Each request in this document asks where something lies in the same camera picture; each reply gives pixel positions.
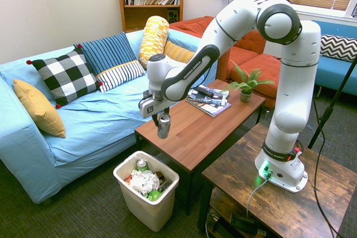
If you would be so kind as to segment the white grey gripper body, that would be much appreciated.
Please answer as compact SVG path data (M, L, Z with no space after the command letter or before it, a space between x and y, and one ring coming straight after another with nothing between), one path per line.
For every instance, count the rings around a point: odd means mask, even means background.
M171 101L168 99L156 100L153 97L143 99L139 102L139 113L141 117L148 118L155 115L171 106Z

